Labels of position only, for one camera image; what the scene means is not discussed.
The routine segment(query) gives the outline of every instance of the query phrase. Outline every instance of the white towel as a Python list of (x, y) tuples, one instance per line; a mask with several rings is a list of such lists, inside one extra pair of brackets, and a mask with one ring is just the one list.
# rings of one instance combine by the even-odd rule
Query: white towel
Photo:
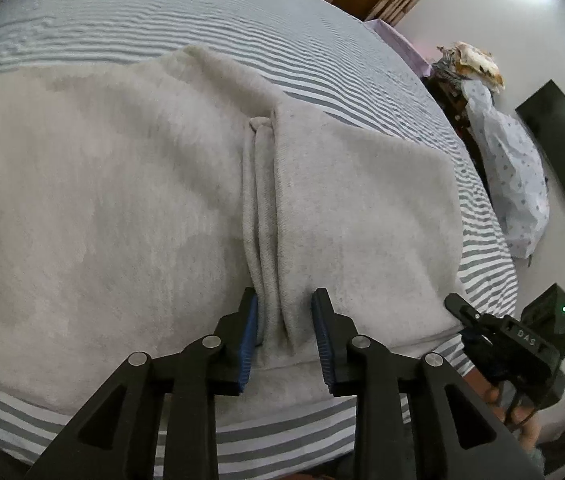
[(176, 352), (259, 295), (226, 424), (326, 398), (309, 296), (435, 346), (462, 249), (451, 161), (339, 123), (227, 57), (0, 75), (0, 388), (75, 412), (133, 351)]

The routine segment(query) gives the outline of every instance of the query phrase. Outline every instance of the pile of clothes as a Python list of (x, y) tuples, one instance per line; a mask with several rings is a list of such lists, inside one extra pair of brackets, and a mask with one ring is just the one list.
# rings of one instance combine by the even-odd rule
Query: pile of clothes
[(451, 48), (439, 46), (438, 50), (443, 57), (434, 64), (435, 71), (457, 88), (460, 88), (463, 80), (473, 79), (482, 82), (496, 94), (504, 90), (503, 76), (490, 52), (462, 41), (455, 41)]

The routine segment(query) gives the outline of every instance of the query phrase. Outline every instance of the finger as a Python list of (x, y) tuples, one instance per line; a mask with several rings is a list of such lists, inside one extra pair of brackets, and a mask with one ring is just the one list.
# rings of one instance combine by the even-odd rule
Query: finger
[(483, 400), (488, 404), (493, 404), (495, 402), (498, 402), (499, 395), (500, 395), (500, 390), (498, 388), (496, 387), (490, 388), (485, 392), (485, 396), (483, 397)]
[(501, 408), (500, 406), (491, 406), (491, 411), (494, 412), (494, 415), (498, 417), (500, 422), (505, 421), (505, 409)]
[[(520, 424), (530, 415), (531, 411), (531, 408), (516, 408), (512, 412), (512, 420)], [(518, 442), (525, 451), (531, 451), (536, 446), (542, 428), (537, 416), (533, 416), (522, 426)]]

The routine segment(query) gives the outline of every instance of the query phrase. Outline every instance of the black camera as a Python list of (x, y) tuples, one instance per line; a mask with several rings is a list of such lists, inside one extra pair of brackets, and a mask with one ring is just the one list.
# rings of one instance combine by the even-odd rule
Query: black camera
[(445, 307), (465, 327), (464, 351), (494, 386), (506, 381), (516, 390), (508, 412), (519, 400), (542, 410), (565, 391), (565, 291), (556, 283), (525, 307), (521, 319), (480, 314), (458, 294)]

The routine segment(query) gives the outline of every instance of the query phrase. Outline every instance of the gray and white striped sheet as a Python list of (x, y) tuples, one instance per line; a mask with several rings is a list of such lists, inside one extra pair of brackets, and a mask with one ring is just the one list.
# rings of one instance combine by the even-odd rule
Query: gray and white striped sheet
[[(0, 0), (0, 72), (137, 62), (191, 43), (233, 56), (342, 121), (450, 155), (468, 299), (481, 312), (513, 312), (514, 266), (464, 146), (400, 57), (356, 19), (322, 0)], [(471, 368), (458, 336), (437, 351), (461, 373)], [(407, 418), (405, 399), (403, 410)], [(349, 452), (354, 419), (354, 399), (333, 399), (218, 428), (220, 476), (277, 478)], [(20, 460), (34, 461), (68, 420), (0, 391), (0, 449)], [(159, 446), (157, 477), (163, 453)]]

